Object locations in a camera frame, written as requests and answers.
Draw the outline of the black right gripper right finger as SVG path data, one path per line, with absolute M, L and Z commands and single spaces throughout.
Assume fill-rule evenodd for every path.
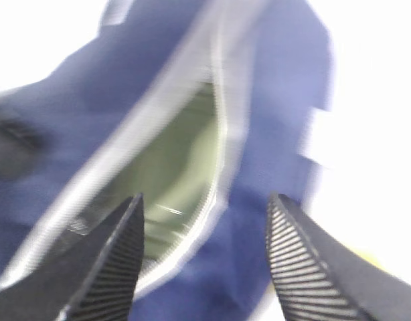
M 411 320 L 411 285 L 346 248 L 286 195 L 268 200 L 265 244 L 285 320 Z

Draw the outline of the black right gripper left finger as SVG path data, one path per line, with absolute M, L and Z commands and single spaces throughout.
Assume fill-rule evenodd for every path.
M 144 245 L 138 194 L 70 249 L 1 290 L 0 321 L 127 320 Z

